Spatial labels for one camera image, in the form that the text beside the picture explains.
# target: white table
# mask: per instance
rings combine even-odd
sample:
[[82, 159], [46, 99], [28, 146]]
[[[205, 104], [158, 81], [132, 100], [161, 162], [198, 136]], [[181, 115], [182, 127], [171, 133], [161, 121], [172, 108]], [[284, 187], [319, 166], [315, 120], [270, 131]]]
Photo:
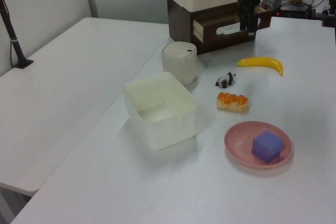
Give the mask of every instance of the white table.
[[33, 195], [157, 47], [166, 25], [85, 18], [0, 78], [0, 186]]
[[[158, 48], [135, 78], [162, 71]], [[195, 138], [159, 152], [139, 140], [120, 95], [20, 212], [20, 223], [330, 223], [336, 220], [336, 55], [334, 30], [312, 20], [272, 18], [255, 42], [198, 57], [188, 86], [199, 101]], [[239, 68], [269, 55], [284, 74]], [[244, 94], [248, 113], [216, 109], [218, 76]], [[226, 131], [242, 121], [274, 124], [292, 140], [284, 166], [257, 170], [225, 151]]]

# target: metal pole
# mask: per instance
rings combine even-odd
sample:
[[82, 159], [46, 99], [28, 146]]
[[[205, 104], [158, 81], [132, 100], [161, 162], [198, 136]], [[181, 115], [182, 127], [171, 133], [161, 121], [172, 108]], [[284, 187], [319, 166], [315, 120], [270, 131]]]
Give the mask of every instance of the metal pole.
[[18, 58], [17, 64], [14, 67], [23, 69], [23, 68], [29, 66], [30, 64], [32, 64], [33, 61], [26, 59], [25, 56], [23, 55], [23, 52], [21, 50], [19, 41], [17, 40], [15, 31], [14, 31], [14, 28], [13, 28], [12, 22], [10, 21], [9, 14], [6, 10], [4, 0], [0, 0], [0, 13], [1, 13], [2, 19], [5, 23], [7, 32], [8, 32], [9, 37], [10, 37], [10, 40], [13, 44], [13, 47], [14, 47], [14, 50], [16, 52], [17, 58]]

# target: cup lid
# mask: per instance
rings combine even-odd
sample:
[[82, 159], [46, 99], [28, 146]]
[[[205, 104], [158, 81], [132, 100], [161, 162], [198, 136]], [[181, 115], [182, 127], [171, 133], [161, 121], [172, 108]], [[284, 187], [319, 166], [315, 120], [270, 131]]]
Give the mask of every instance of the cup lid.
[[179, 58], [189, 56], [195, 50], [196, 47], [194, 44], [178, 41], [165, 46], [165, 48], [162, 50], [162, 53], [167, 56]]

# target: white cup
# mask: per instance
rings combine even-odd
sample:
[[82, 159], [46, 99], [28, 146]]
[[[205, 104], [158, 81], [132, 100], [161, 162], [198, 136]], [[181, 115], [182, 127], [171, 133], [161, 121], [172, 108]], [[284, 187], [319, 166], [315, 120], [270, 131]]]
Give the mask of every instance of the white cup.
[[187, 42], [171, 43], [161, 52], [162, 68], [171, 73], [182, 85], [193, 82], [196, 77], [197, 48]]

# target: plastic container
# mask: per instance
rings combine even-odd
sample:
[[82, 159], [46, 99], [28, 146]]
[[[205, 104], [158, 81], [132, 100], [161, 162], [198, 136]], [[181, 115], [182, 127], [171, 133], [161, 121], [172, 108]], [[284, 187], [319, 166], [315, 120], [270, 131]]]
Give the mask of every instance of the plastic container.
[[171, 73], [125, 83], [122, 93], [130, 120], [150, 149], [196, 134], [198, 102]]
[[187, 42], [174, 42], [161, 53], [164, 72], [171, 73], [182, 85], [193, 82], [196, 77], [197, 48]]

